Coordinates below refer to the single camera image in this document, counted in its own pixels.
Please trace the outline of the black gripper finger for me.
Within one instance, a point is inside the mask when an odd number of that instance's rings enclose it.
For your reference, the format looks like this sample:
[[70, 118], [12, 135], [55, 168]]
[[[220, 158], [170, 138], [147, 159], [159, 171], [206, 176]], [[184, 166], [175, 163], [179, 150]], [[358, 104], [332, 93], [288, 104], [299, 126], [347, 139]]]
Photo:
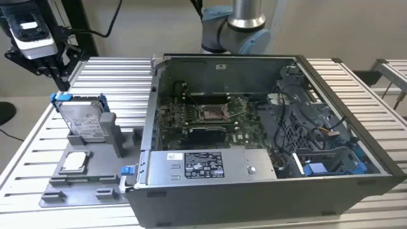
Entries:
[[70, 90], [68, 78], [66, 76], [54, 76], [52, 79], [59, 91], [67, 92]]

